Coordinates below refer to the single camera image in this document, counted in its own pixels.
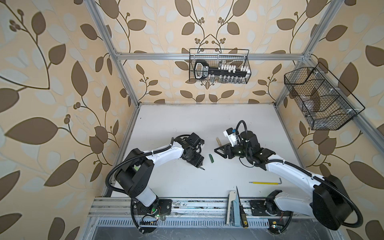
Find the black mounting plate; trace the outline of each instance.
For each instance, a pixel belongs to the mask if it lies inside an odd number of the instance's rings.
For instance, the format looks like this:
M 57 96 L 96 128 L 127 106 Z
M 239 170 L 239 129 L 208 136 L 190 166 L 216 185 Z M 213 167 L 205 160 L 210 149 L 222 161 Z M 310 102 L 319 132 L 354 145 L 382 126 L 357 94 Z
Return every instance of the black mounting plate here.
M 267 216 L 267 217 L 271 217 L 271 218 L 280 218 L 281 217 L 281 211 L 279 211 L 279 213 L 277 213 L 276 216 L 271 216 L 269 214 L 267 214 L 265 212 L 265 206 L 264 206 L 264 202 L 265 200 L 250 200 L 249 203 L 251 205 L 251 211 L 252 211 L 252 216 Z M 290 215 L 290 212 L 289 211 L 285 211 L 283 212 L 283 216 L 284 217 L 289 217 Z
M 135 203 L 136 209 L 136 215 L 146 215 L 148 212 L 145 210 L 145 206 L 141 202 Z M 172 208 L 172 200 L 171 199 L 159 199 L 159 205 L 160 208 L 160 215 L 169 215 L 170 210 Z

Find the floral wallpaper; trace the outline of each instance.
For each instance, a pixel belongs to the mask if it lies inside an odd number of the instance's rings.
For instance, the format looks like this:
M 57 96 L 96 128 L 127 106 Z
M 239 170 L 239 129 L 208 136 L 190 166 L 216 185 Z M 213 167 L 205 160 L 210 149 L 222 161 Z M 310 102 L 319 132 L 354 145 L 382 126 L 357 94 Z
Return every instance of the floral wallpaper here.
M 346 0 L 312 57 L 327 66 L 362 101 L 366 109 L 361 114 L 384 134 L 383 13 L 383 1 Z M 337 131 L 310 130 L 291 97 L 284 99 L 279 111 L 304 165 L 312 172 L 341 179 L 362 211 L 361 227 L 341 228 L 346 239 L 382 239 L 384 157 L 352 121 Z M 355 221 L 355 214 L 347 219 Z
M 330 0 L 96 3 L 115 48 L 123 53 L 180 53 L 182 48 L 301 53 Z
M 85 4 L 0 0 L 1 239 L 80 234 L 134 110 L 106 52 Z
M 247 84 L 189 79 L 186 61 L 123 61 L 137 98 L 143 103 L 272 103 L 284 85 L 292 61 L 250 61 Z

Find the black wire mesh basket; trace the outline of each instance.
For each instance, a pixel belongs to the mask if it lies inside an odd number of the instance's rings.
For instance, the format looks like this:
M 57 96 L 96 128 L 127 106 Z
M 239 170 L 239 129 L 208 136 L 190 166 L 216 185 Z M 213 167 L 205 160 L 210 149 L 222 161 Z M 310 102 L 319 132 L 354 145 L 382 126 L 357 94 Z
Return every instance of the black wire mesh basket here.
M 336 79 L 337 87 L 327 80 L 326 73 Z M 338 130 L 365 109 L 322 63 L 286 73 L 284 84 L 312 130 Z
M 247 84 L 251 77 L 247 49 L 189 49 L 189 81 Z

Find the stapler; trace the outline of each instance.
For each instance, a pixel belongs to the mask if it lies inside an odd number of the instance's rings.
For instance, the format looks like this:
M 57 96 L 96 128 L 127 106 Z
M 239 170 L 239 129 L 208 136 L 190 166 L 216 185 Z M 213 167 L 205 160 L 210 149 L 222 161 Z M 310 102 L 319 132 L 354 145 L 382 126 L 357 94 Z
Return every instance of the stapler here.
M 225 216 L 225 224 L 234 223 L 235 227 L 240 227 L 240 208 L 239 198 L 235 191 L 230 191 L 228 194 L 227 214 Z

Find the white tabletop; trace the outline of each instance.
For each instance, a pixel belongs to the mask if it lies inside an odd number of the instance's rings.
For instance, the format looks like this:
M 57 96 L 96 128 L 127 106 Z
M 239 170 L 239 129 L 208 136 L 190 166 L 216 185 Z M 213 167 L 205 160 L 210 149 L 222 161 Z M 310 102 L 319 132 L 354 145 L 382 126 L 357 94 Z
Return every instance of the white tabletop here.
M 239 158 L 224 159 L 214 152 L 229 143 L 223 131 L 244 120 L 247 129 L 256 134 L 261 147 L 268 148 L 285 160 L 299 165 L 273 105 L 207 104 L 207 105 L 143 105 L 124 155 L 138 148 L 148 151 L 170 143 L 171 137 L 192 132 L 205 141 L 202 167 L 198 169 L 182 159 L 175 159 L 153 169 L 148 186 L 159 197 L 227 197 L 238 187 L 240 197 L 266 197 L 276 189 L 301 191 L 282 178 L 281 185 L 248 182 L 279 182 L 279 176 L 259 167 L 247 168 Z M 251 166 L 245 159 L 243 163 Z M 125 194 L 113 192 L 112 197 Z

